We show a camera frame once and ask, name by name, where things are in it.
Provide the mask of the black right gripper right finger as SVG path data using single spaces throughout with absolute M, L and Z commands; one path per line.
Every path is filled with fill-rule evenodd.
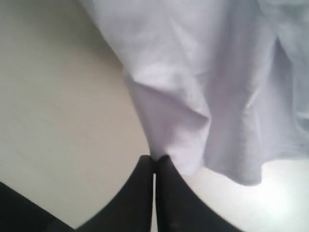
M 230 232 L 232 225 L 190 189 L 169 156 L 155 163 L 155 205 L 159 232 Z

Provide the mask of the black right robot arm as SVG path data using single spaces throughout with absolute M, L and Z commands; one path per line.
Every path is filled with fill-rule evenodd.
M 80 232 L 148 232 L 156 214 L 160 232 L 237 230 L 190 189 L 169 156 L 143 155 L 115 197 L 78 227 Z M 72 228 L 5 184 L 0 186 L 3 232 L 70 232 Z

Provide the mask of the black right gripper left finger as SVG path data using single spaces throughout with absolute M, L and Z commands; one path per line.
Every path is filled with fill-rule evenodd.
M 149 232 L 152 224 L 154 163 L 140 156 L 132 174 L 115 197 L 78 232 Z

